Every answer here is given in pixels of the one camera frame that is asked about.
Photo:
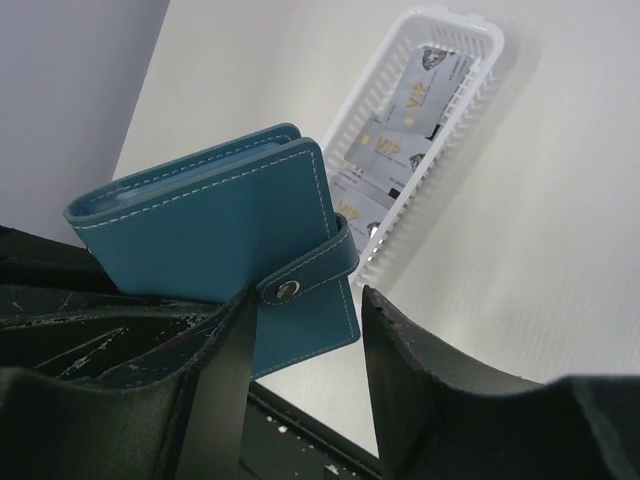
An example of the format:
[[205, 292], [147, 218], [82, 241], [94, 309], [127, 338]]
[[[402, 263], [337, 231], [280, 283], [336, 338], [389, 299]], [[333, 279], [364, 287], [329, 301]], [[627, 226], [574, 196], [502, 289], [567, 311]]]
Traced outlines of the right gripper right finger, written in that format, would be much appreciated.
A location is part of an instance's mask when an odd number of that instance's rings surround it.
[[386, 479], [635, 479], [639, 380], [546, 384], [491, 367], [362, 292], [367, 379]]

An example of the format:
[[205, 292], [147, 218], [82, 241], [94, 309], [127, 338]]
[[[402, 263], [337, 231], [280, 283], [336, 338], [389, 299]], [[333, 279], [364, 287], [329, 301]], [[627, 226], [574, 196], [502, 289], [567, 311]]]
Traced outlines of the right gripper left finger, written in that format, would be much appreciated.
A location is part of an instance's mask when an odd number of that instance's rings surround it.
[[257, 301], [244, 290], [206, 339], [96, 378], [1, 365], [5, 479], [233, 479], [254, 355]]

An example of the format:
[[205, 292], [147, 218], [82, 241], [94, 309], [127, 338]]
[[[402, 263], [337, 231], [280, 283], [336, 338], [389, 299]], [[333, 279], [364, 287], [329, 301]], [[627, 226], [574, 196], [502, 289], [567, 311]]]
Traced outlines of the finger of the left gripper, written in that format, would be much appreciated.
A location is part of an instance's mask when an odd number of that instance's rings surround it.
[[118, 291], [85, 249], [1, 229], [1, 365], [96, 378], [206, 339], [230, 307]]

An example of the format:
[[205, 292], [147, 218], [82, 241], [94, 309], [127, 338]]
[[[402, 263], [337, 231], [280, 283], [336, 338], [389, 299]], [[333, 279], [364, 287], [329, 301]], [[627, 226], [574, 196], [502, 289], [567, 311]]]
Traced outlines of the blue leather card holder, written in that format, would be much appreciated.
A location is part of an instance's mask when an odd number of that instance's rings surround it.
[[359, 254], [319, 145], [293, 124], [123, 177], [64, 215], [123, 293], [222, 304], [254, 288], [253, 378], [359, 339]]

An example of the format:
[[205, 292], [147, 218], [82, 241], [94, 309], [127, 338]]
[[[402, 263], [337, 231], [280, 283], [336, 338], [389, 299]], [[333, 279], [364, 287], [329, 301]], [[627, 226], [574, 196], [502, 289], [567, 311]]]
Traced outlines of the white plastic basket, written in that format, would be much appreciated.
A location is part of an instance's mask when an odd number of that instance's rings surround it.
[[433, 167], [466, 137], [505, 40], [477, 15], [417, 7], [394, 23], [330, 127], [323, 153], [334, 207], [360, 260], [357, 285], [380, 280], [416, 215]]

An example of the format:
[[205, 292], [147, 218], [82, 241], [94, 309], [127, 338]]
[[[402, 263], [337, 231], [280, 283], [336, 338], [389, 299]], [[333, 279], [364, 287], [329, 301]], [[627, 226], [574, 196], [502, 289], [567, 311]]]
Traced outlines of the silver VIP card top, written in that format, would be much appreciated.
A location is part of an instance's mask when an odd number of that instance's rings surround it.
[[381, 114], [388, 128], [431, 136], [473, 58], [431, 46], [416, 49]]

